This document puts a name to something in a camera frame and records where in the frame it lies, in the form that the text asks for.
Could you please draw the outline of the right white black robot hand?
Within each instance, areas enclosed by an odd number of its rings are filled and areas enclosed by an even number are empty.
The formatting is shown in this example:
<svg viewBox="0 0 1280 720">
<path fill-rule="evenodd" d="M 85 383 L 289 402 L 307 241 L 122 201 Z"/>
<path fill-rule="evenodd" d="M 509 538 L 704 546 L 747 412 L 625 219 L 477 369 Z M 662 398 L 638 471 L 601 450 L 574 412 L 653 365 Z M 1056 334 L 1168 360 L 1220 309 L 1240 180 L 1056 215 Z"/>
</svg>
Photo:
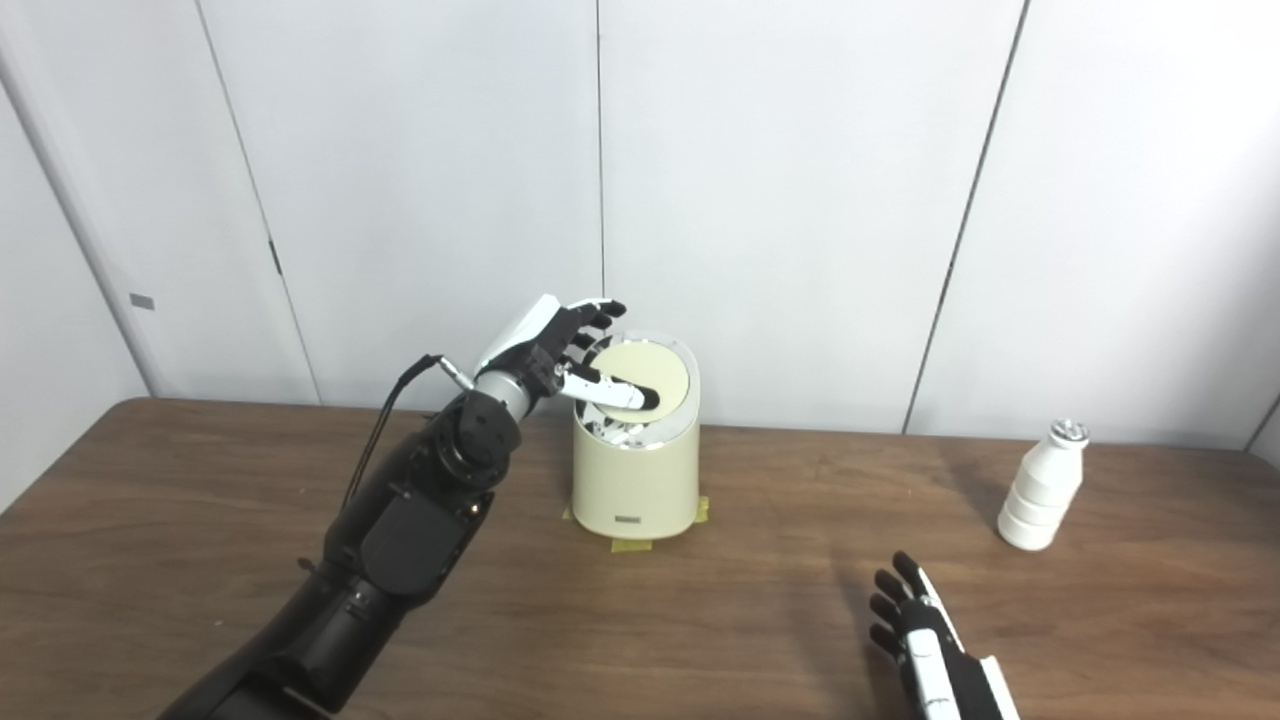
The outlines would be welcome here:
<svg viewBox="0 0 1280 720">
<path fill-rule="evenodd" d="M 925 569 L 901 550 L 891 562 L 873 577 L 869 637 L 897 664 L 914 717 L 1019 719 L 998 660 L 966 651 Z"/>
</svg>

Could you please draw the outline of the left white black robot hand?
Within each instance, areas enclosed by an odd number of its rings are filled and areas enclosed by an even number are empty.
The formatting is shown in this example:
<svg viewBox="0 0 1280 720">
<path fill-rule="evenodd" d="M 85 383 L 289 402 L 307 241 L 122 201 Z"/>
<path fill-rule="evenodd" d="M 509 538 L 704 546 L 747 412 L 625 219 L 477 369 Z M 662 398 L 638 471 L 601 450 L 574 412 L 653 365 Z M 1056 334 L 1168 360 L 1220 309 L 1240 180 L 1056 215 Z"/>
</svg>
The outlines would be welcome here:
<svg viewBox="0 0 1280 720">
<path fill-rule="evenodd" d="M 599 340 L 595 333 L 609 329 L 626 311 L 614 299 L 564 305 L 544 293 L 483 354 L 476 391 L 500 402 L 516 421 L 539 401 L 559 395 L 626 410 L 658 407 L 655 389 L 607 375 L 575 355 L 589 350 Z"/>
</svg>

